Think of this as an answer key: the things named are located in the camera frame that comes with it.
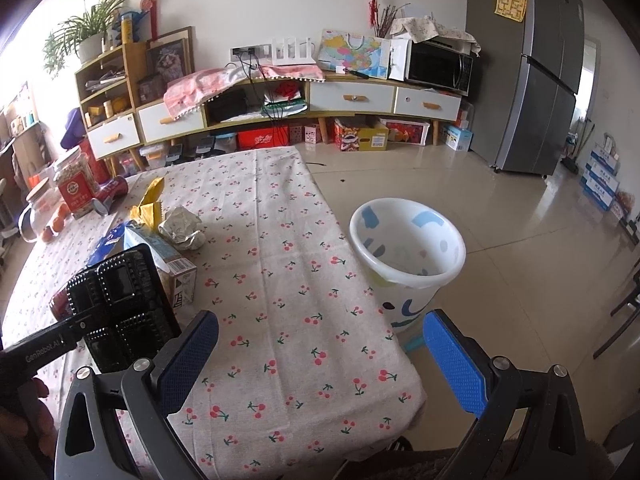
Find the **person's left hand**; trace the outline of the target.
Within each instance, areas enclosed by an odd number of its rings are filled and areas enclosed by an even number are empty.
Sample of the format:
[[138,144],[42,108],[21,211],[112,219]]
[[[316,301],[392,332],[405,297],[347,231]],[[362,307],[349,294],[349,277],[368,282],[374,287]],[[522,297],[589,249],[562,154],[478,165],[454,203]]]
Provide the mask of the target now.
[[[35,387],[37,398],[39,399],[37,402],[37,427],[40,452],[53,460],[56,447],[56,429],[51,412],[47,405],[41,402],[41,399],[45,399],[50,391],[47,385],[38,377],[32,378],[32,385]],[[27,420],[23,416],[14,414],[5,408],[1,408],[0,425],[1,433],[13,439],[23,439],[27,436],[29,430]]]

